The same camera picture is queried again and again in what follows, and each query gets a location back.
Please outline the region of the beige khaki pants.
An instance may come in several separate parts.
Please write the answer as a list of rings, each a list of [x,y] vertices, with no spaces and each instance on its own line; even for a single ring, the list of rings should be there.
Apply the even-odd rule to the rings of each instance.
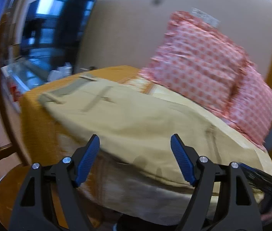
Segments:
[[[170,148],[173,134],[214,163],[245,163],[272,175],[266,151],[177,93],[158,98],[107,79],[80,77],[37,100],[75,138],[98,135],[104,152],[167,185],[189,186]]]

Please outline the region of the right polka dot pillow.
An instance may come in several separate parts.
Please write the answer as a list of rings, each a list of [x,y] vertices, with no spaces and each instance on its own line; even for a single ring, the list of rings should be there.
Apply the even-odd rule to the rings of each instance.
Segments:
[[[272,89],[247,61],[228,101],[225,117],[229,126],[264,150],[264,139],[272,125]]]

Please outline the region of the polka dot pillow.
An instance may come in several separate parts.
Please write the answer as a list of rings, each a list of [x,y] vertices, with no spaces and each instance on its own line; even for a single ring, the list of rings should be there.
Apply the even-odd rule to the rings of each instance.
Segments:
[[[228,101],[225,117],[229,126],[264,150],[264,139],[272,125],[272,89],[247,61]]]
[[[247,57],[244,48],[213,26],[176,11],[162,45],[139,74],[223,117]]]

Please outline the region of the cream and orange bedspread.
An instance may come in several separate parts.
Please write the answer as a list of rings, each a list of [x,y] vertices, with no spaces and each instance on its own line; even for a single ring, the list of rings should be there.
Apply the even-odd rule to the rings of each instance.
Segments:
[[[130,66],[108,67],[75,74],[23,94],[20,99],[22,138],[31,160],[44,166],[55,164],[87,143],[68,133],[40,105],[37,99],[41,93],[67,86],[80,77],[90,81],[95,78],[107,79],[158,98],[175,93],[138,77],[137,73]],[[161,225],[179,222],[192,192],[190,185],[174,187],[150,178],[135,166],[120,161],[102,149],[87,182],[79,187],[82,196],[100,206]]]

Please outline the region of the left polka dot pillow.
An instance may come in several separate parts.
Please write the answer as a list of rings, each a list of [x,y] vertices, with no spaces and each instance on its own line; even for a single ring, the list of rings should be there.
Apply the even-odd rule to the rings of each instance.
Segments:
[[[244,48],[213,26],[176,11],[162,45],[139,74],[223,117],[247,57]]]

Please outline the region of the glass top side table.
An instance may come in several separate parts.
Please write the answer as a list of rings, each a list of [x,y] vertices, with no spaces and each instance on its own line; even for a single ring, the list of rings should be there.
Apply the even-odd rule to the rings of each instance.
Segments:
[[[0,68],[4,95],[17,113],[21,112],[20,98],[26,92],[47,83],[47,80],[25,64],[16,61]]]

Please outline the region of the black television screen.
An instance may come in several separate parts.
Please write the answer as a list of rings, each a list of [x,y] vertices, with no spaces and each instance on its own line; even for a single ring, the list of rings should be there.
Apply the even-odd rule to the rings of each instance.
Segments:
[[[74,66],[96,0],[35,0],[30,3],[20,54],[47,77],[65,64]]]

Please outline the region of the white wall switch plate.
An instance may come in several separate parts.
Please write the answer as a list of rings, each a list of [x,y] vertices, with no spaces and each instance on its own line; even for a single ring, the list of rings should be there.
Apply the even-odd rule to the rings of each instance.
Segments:
[[[191,9],[191,14],[195,17],[198,17],[200,19],[202,19],[205,23],[211,25],[214,28],[218,28],[220,21],[216,18],[214,18],[213,16],[197,9],[197,8],[192,8]]]

